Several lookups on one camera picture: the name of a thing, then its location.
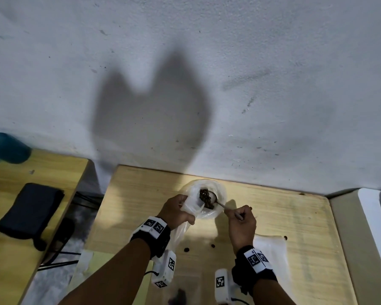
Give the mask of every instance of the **floor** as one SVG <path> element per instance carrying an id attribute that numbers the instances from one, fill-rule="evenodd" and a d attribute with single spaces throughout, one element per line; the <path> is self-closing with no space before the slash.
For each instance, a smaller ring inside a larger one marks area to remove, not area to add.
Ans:
<path id="1" fill-rule="evenodd" d="M 90 205 L 86 201 L 74 197 L 73 202 Z M 97 210 L 71 204 L 66 216 L 74 220 L 75 232 L 65 245 L 63 251 L 81 252 L 89 234 Z M 59 255 L 55 262 L 78 260 L 79 256 Z M 76 265 L 53 268 L 50 270 L 39 271 L 35 275 L 30 288 L 21 305 L 56 305 L 65 296 Z"/>

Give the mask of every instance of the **wooden table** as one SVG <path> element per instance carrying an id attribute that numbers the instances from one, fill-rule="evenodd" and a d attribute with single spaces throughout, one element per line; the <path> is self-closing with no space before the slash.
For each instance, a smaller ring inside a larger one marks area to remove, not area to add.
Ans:
<path id="1" fill-rule="evenodd" d="M 145 218 L 156 215 L 169 197 L 194 179 L 201 178 L 119 166 L 85 248 L 117 253 Z M 333 214 L 325 197 L 219 182 L 226 187 L 228 200 L 234 200 L 230 202 L 233 207 L 244 204 L 253 207 L 257 234 L 288 237 L 288 260 L 297 304 L 357 304 Z M 187 282 L 194 287 L 194 295 L 188 297 L 197 298 L 195 303 L 216 304 L 214 272 L 234 266 L 226 216 L 197 220 L 187 231 L 176 254 L 174 281 Z M 163 291 L 150 286 L 147 304 L 163 304 Z"/>
<path id="2" fill-rule="evenodd" d="M 41 237 L 49 244 L 66 213 L 87 159 L 33 150 L 19 165 L 0 162 L 0 219 L 10 209 L 24 184 L 33 182 L 62 189 L 61 204 Z M 0 305 L 21 302 L 45 252 L 35 249 L 32 240 L 17 240 L 0 233 Z"/>

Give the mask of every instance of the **black wrist strap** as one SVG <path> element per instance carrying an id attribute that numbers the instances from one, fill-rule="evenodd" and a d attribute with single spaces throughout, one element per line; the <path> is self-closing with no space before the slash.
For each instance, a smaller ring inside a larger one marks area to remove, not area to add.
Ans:
<path id="1" fill-rule="evenodd" d="M 240 286 L 241 292 L 253 296 L 253 287 L 259 279 L 277 280 L 272 266 L 264 254 L 248 245 L 236 255 L 236 265 L 232 268 L 233 280 Z"/>
<path id="2" fill-rule="evenodd" d="M 134 230 L 130 241 L 134 239 L 144 240 L 151 251 L 150 259 L 154 256 L 160 258 L 170 240 L 171 229 L 161 218 L 150 216 L 136 230 Z"/>

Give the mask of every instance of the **hand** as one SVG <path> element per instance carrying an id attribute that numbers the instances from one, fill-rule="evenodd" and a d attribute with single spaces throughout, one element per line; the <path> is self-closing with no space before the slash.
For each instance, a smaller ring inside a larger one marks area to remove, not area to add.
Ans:
<path id="1" fill-rule="evenodd" d="M 252 208 L 248 205 L 235 210 L 224 209 L 224 213 L 229 218 L 229 236 L 236 255 L 240 248 L 253 245 L 257 221 L 251 210 Z M 238 220 L 234 213 L 240 214 L 244 220 Z"/>
<path id="2" fill-rule="evenodd" d="M 195 217 L 180 209 L 186 198 L 188 196 L 181 194 L 169 198 L 157 215 L 157 217 L 162 218 L 168 224 L 171 230 L 184 222 L 188 222 L 191 225 L 195 224 Z"/>

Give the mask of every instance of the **blue container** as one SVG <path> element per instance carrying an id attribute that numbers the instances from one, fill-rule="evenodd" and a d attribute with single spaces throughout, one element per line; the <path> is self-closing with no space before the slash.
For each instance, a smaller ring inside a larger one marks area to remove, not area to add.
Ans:
<path id="1" fill-rule="evenodd" d="M 31 148 L 20 140 L 5 133 L 0 133 L 0 159 L 11 164 L 21 164 L 31 155 Z"/>

